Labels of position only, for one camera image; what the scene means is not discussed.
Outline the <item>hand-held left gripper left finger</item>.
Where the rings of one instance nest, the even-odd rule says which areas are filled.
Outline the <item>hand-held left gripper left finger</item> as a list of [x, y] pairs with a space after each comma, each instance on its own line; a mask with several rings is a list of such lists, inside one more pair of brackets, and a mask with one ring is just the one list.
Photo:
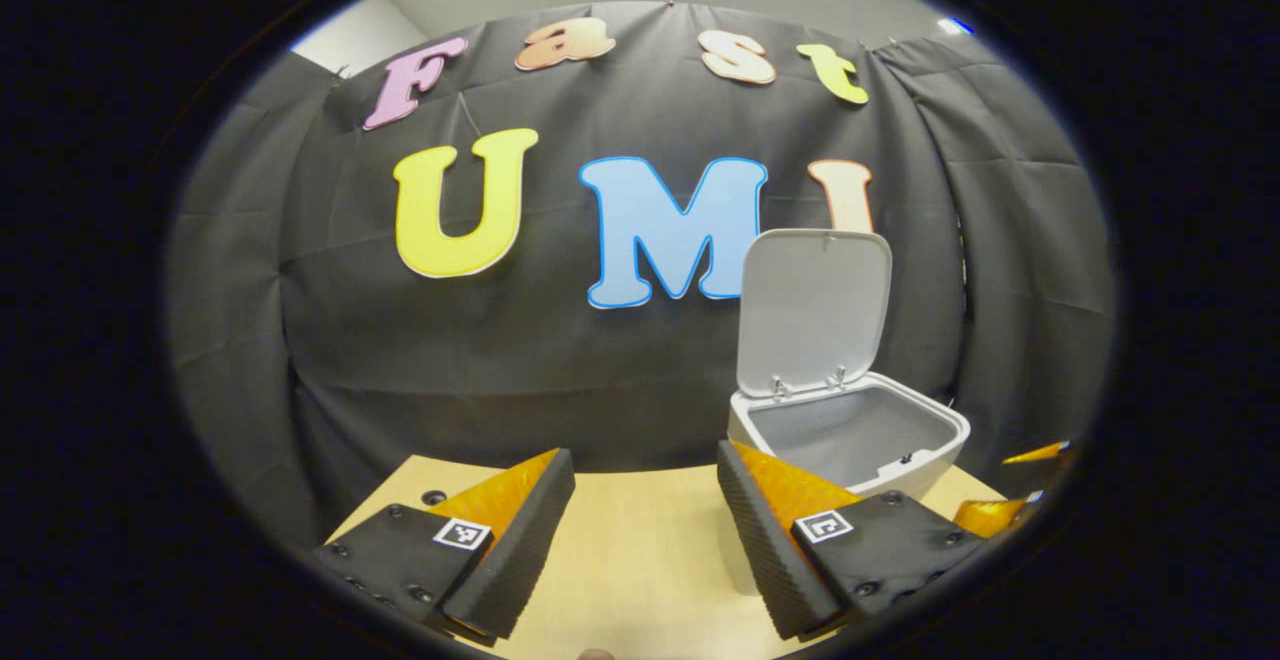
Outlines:
[[527, 606], [573, 491], [571, 452], [550, 449], [425, 509], [392, 501], [312, 556], [411, 622], [493, 646]]

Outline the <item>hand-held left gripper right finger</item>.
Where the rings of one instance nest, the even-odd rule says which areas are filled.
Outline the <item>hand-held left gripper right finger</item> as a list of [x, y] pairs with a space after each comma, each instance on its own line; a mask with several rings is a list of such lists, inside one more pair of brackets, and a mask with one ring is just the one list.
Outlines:
[[745, 443], [718, 443], [716, 475], [783, 640], [869, 622], [987, 542], [908, 492], [858, 495]]

